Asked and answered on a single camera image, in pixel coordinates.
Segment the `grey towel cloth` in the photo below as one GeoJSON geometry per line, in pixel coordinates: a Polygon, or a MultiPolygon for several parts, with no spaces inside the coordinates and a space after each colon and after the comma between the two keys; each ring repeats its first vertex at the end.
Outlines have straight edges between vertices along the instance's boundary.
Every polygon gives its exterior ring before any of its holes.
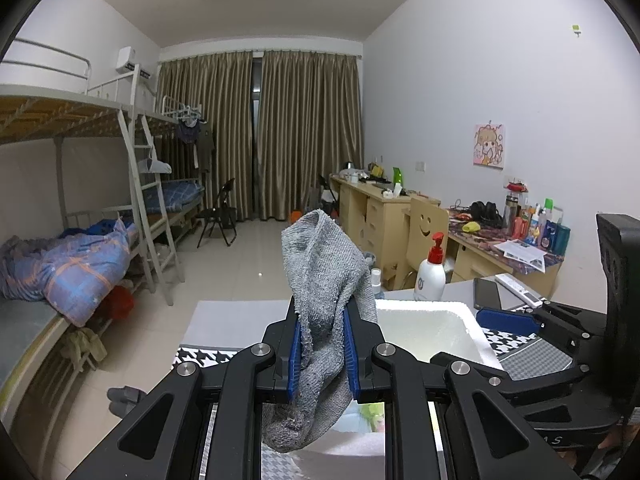
{"type": "Polygon", "coordinates": [[[375,323],[378,317],[366,259],[325,212],[308,212],[282,232],[281,240],[302,357],[294,399],[264,408],[262,440],[288,453],[321,438],[352,402],[344,351],[349,300],[356,301],[363,320],[375,323]]]}

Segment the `houndstooth table mat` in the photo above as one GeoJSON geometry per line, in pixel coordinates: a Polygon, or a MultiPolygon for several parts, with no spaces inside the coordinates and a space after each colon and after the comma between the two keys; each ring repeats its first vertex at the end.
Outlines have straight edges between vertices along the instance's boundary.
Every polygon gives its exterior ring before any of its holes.
{"type": "MultiPolygon", "coordinates": [[[[349,312],[347,370],[356,398],[385,405],[385,475],[389,479],[571,479],[574,471],[520,416],[484,370],[418,361],[384,341],[380,328],[349,312]]],[[[209,404],[218,405],[207,474],[256,479],[258,417],[265,402],[288,400],[294,374],[296,318],[270,324],[259,344],[229,362],[171,372],[157,390],[171,400],[156,456],[163,478],[192,478],[204,444],[209,404]]]]}

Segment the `black smartphone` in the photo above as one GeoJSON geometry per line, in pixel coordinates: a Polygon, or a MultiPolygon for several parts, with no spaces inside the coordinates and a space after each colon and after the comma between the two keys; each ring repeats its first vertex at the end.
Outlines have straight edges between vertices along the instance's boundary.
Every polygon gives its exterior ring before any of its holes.
{"type": "Polygon", "coordinates": [[[498,285],[486,278],[473,281],[473,306],[476,310],[501,310],[501,299],[498,285]]]}

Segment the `white papers on desk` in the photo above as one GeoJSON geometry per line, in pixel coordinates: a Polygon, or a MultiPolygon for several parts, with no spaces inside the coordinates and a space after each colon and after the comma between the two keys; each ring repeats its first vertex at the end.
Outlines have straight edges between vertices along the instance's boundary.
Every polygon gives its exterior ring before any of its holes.
{"type": "Polygon", "coordinates": [[[504,258],[523,263],[537,272],[546,272],[546,262],[544,261],[546,253],[538,247],[529,245],[522,240],[506,240],[495,244],[492,248],[500,252],[504,258]]]}

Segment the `white styrofoam box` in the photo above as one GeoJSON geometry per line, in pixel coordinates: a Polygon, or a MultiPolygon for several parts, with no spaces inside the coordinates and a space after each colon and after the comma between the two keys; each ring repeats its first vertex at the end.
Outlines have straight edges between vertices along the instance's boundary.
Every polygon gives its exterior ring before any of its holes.
{"type": "MultiPolygon", "coordinates": [[[[474,315],[462,302],[420,302],[379,299],[378,325],[384,336],[396,340],[418,360],[427,363],[436,353],[460,351],[465,359],[491,367],[501,365],[491,350],[474,315]]],[[[285,347],[286,402],[294,399],[300,374],[300,324],[293,341],[285,347]]],[[[350,392],[352,381],[345,364],[350,392]]],[[[306,448],[284,453],[292,458],[297,473],[311,479],[382,479],[385,443],[382,432],[372,432],[352,402],[331,429],[306,448]]]]}

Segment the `toiletry bottles group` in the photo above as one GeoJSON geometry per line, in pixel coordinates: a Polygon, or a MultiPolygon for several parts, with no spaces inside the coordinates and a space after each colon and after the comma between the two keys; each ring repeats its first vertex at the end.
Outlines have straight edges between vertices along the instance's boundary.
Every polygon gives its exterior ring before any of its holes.
{"type": "Polygon", "coordinates": [[[504,188],[504,234],[564,257],[570,241],[570,227],[564,223],[563,209],[555,206],[551,198],[545,198],[541,203],[529,203],[528,187],[522,180],[509,180],[504,188]]]}

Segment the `black bag on desk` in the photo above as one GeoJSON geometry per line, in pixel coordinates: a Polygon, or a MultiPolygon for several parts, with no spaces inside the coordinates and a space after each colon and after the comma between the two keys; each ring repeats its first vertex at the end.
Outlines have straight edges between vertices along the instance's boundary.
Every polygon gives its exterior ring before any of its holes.
{"type": "Polygon", "coordinates": [[[501,229],[503,218],[495,203],[483,203],[480,200],[469,206],[469,214],[473,221],[476,221],[483,228],[501,229]]]}

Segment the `smiley wooden chair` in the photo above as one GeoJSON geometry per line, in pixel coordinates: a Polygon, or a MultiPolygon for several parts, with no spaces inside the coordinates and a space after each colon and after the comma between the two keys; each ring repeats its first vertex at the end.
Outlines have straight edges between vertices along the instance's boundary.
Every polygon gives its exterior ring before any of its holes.
{"type": "Polygon", "coordinates": [[[409,208],[404,210],[400,259],[397,263],[394,289],[408,288],[416,281],[416,271],[433,246],[432,236],[444,233],[442,249],[446,252],[449,214],[439,200],[421,195],[411,196],[409,208]]]}

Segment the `wooden desk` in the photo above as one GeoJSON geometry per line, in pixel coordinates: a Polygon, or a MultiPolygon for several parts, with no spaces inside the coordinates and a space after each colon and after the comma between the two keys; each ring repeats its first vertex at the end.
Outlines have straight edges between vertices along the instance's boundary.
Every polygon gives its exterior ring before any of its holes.
{"type": "Polygon", "coordinates": [[[509,273],[538,294],[551,297],[563,259],[546,255],[546,270],[506,258],[497,245],[506,240],[502,229],[483,228],[465,232],[460,214],[439,206],[419,194],[387,198],[371,183],[352,183],[331,178],[340,199],[343,231],[364,252],[375,255],[383,284],[390,289],[407,288],[416,281],[416,271],[434,246],[433,235],[444,234],[442,252],[454,260],[452,280],[488,278],[509,273]]]}

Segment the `black folding chair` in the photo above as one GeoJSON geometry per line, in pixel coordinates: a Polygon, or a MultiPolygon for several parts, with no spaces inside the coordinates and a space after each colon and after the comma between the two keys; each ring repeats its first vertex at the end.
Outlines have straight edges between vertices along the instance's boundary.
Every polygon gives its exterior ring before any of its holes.
{"type": "Polygon", "coordinates": [[[202,232],[198,239],[198,247],[201,246],[207,228],[209,228],[208,236],[212,236],[216,226],[220,229],[222,239],[228,247],[236,240],[238,236],[235,223],[236,209],[229,203],[234,181],[235,178],[229,179],[218,192],[213,206],[203,209],[195,216],[195,219],[203,221],[202,232]]]}

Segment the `grey slipper on floor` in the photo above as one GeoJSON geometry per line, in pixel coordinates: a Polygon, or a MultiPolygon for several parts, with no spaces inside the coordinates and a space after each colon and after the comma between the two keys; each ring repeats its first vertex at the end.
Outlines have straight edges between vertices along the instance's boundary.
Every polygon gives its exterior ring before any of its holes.
{"type": "Polygon", "coordinates": [[[123,386],[108,388],[108,410],[116,417],[124,418],[146,397],[146,393],[138,388],[123,386]]]}

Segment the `cartoon girl poster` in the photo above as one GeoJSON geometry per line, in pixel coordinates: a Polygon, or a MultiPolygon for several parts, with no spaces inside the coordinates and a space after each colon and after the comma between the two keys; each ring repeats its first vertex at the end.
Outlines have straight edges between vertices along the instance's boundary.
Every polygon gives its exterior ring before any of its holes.
{"type": "Polygon", "coordinates": [[[504,125],[479,125],[474,132],[473,164],[495,169],[504,166],[506,128],[504,125]]]}

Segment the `hanging dark clothes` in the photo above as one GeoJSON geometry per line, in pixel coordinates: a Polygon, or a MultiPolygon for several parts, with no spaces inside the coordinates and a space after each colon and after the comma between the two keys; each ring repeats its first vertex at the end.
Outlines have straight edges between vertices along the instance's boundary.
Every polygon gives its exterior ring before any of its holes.
{"type": "Polygon", "coordinates": [[[189,147],[193,167],[209,171],[215,149],[215,136],[201,119],[180,120],[177,125],[178,139],[189,147]]]}

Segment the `white air conditioner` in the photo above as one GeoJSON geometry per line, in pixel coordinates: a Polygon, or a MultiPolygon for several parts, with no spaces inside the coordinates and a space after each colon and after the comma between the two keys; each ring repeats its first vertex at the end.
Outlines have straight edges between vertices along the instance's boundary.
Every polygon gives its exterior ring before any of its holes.
{"type": "Polygon", "coordinates": [[[152,77],[151,73],[136,61],[136,50],[133,47],[120,48],[116,58],[116,72],[126,74],[133,72],[136,67],[140,68],[140,76],[142,78],[150,79],[152,77]]]}

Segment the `metal bunk bed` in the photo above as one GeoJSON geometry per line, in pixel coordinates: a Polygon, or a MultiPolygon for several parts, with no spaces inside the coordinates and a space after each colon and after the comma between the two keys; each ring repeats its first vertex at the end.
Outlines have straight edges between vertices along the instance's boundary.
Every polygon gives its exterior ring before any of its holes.
{"type": "Polygon", "coordinates": [[[172,230],[182,226],[203,207],[205,188],[201,178],[178,179],[174,166],[160,160],[157,149],[164,139],[175,139],[180,120],[201,119],[200,106],[186,105],[157,94],[140,68],[93,84],[88,58],[40,41],[17,37],[15,43],[66,56],[83,70],[59,68],[48,62],[18,58],[17,66],[59,73],[82,80],[77,92],[36,84],[2,84],[1,142],[12,145],[50,140],[54,145],[58,209],[65,229],[82,229],[98,220],[130,220],[137,228],[131,242],[131,260],[140,260],[140,284],[161,292],[172,304],[166,280],[169,268],[183,278],[177,255],[178,238],[172,230]],[[82,170],[77,184],[85,185],[91,204],[74,209],[67,203],[64,148],[78,140],[116,139],[126,154],[104,168],[82,170]]]}

